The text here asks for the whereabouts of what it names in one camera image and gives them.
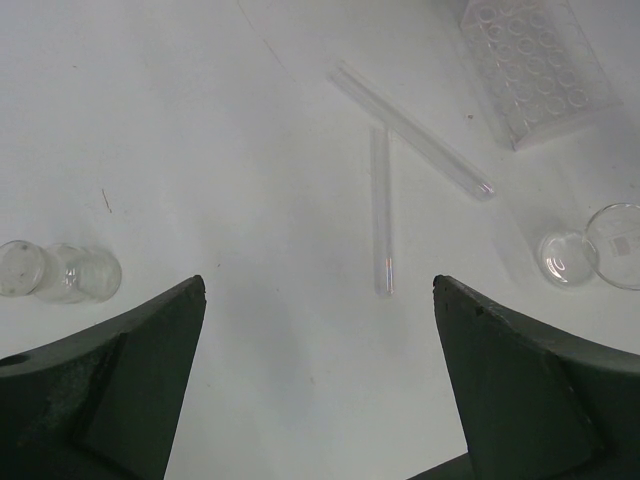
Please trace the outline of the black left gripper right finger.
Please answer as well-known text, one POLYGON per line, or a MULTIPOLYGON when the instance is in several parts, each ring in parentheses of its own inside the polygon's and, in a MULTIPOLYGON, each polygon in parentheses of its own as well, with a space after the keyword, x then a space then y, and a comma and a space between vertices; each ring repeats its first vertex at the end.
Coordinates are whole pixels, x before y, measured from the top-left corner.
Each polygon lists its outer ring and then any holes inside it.
POLYGON ((635 479, 639 358, 511 310, 450 276, 437 330, 467 450, 427 479, 635 479))

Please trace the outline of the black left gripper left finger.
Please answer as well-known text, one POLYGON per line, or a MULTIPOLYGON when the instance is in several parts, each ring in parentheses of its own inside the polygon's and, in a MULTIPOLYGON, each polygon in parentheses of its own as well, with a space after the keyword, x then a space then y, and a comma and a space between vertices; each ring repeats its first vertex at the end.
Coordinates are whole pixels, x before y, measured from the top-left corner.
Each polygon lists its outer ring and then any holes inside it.
POLYGON ((4 479, 162 479, 205 317, 193 276, 1 361, 4 479))

